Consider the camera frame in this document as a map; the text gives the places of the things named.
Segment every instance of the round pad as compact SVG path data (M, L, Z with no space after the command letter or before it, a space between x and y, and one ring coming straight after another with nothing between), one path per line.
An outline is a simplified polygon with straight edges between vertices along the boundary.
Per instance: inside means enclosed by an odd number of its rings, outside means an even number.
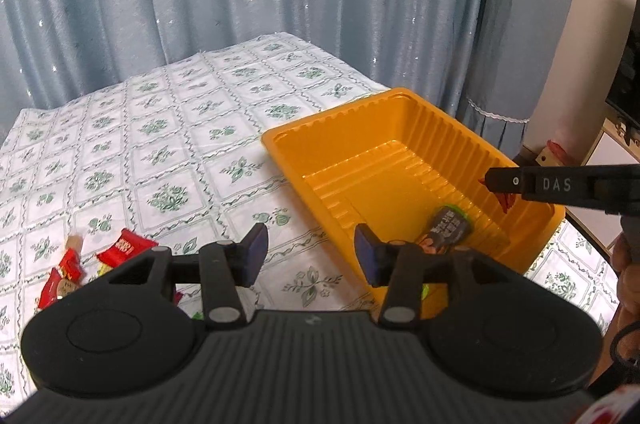
M431 321L444 370L495 396L555 396L586 385L601 351L593 320L541 289L484 285Z
M88 285L37 314L21 347L39 388L108 397L169 377L193 344L190 318L158 293L107 283Z

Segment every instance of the snack package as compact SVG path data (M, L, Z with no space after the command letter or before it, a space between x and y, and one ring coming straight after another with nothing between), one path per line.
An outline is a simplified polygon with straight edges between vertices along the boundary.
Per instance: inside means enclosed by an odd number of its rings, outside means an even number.
M117 242L107 250L97 254L96 258L105 265L116 268L128 259L156 245L158 244L151 239L139 236L129 229L122 229Z

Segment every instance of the orange tray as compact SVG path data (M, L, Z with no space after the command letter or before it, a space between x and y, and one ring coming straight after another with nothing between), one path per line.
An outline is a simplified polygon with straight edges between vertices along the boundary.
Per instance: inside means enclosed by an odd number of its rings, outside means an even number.
M445 203L474 223L463 244L524 273L564 218L564 208L521 198L508 214L478 179L515 164L460 122L396 88L268 130L262 142L349 265L364 280L354 227L383 241L415 241ZM378 303L386 288L372 289ZM430 289L423 317L446 306Z

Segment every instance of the white wall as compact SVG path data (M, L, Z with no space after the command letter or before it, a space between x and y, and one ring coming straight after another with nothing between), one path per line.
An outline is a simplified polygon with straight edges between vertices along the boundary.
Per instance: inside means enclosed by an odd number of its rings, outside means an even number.
M604 120L636 0L573 0L548 81L524 145L535 152L555 140L577 160Z

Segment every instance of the hand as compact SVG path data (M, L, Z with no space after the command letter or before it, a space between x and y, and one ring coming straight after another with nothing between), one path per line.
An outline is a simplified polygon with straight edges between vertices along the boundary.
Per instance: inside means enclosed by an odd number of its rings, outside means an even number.
M620 310L617 321L614 319L611 324L617 324L616 331L619 332L627 325L640 320L640 264L631 263L629 243L624 234L621 234L613 247L611 255L611 266L613 270L620 273L618 279L618 299ZM624 338L618 350L622 357L628 359L640 350L640 330L633 332Z

